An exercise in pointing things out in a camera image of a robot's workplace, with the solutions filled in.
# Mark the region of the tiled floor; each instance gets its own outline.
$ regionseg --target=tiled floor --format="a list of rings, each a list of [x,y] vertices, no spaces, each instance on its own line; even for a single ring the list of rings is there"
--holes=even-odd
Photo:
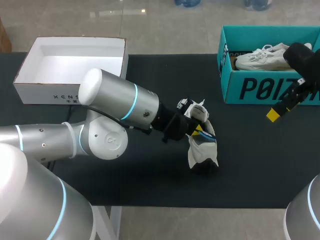
[[[125,37],[129,54],[216,53],[222,25],[320,25],[319,0],[273,0],[264,12],[243,0],[0,0],[13,50],[37,36]],[[283,209],[124,207],[121,240],[284,240]]]
[[[119,240],[285,240],[284,209],[123,207]]]
[[[263,12],[244,0],[0,0],[14,51],[36,36],[126,37],[130,54],[215,53],[222,25],[319,25],[319,0],[273,0]]]

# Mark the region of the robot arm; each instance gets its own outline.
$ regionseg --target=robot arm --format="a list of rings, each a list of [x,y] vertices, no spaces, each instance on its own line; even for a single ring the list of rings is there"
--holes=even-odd
[[[88,108],[85,121],[0,127],[0,143],[15,146],[41,163],[76,155],[111,160],[127,148],[126,128],[146,134],[161,131],[167,142],[191,135],[199,124],[184,115],[191,100],[170,110],[152,91],[97,68],[85,75],[79,101]]]

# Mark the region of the black table mat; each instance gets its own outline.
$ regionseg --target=black table mat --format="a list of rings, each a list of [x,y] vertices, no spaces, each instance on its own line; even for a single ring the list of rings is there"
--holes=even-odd
[[[0,126],[61,123],[68,106],[23,105],[12,82],[25,53],[0,54]],[[215,129],[219,170],[191,173],[188,140],[161,141],[128,130],[117,160],[76,157],[56,161],[53,172],[92,205],[194,208],[286,208],[320,172],[320,108],[298,106],[270,123],[270,106],[223,102],[215,54],[131,55],[127,79],[158,94],[168,107],[191,97],[205,107]],[[70,122],[84,120],[78,107]]]

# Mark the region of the metal cylinder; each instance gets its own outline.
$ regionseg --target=metal cylinder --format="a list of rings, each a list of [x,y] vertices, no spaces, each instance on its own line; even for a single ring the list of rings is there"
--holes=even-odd
[[[78,125],[73,125],[72,131],[77,130],[74,131],[75,136],[79,132]],[[15,146],[27,156],[32,156],[32,158],[41,163],[71,157],[74,152],[73,141],[72,134],[65,124],[30,124],[0,127],[0,143]]]
[[[95,239],[92,207],[80,193],[18,148],[0,143],[0,152],[0,173],[10,172],[0,178],[1,240]]]
[[[159,108],[154,92],[97,68],[85,75],[79,101],[143,129],[150,127]]]
[[[316,176],[289,204],[283,227],[287,240],[320,239],[320,177]]]

